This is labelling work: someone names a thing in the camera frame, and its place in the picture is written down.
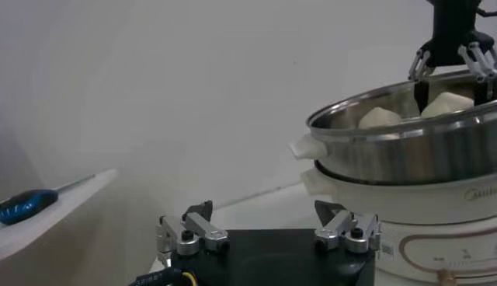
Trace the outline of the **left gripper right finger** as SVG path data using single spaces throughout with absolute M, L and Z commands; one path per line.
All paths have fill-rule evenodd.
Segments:
M 337 203 L 315 201 L 321 227 L 315 229 L 315 248 L 327 253 L 344 247 L 351 253 L 378 251 L 380 221 L 376 214 L 358 214 Z

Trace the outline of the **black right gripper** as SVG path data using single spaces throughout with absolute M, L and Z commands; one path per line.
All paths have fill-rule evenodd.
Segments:
M 428 77 L 433 67 L 466 64 L 475 78 L 474 105 L 496 100 L 495 40 L 476 29 L 477 16 L 495 17 L 480 8 L 481 0 L 428 0 L 433 7 L 432 37 L 416 51 L 408 70 L 414 83 L 414 99 L 421 113 L 428 106 Z

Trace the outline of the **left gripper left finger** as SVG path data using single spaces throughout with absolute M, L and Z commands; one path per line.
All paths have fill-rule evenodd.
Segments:
M 204 201 L 188 207 L 181 217 L 161 216 L 156 226 L 158 253 L 193 256 L 203 243 L 207 252 L 225 254 L 229 250 L 228 232 L 211 224 L 213 211 L 213 201 Z

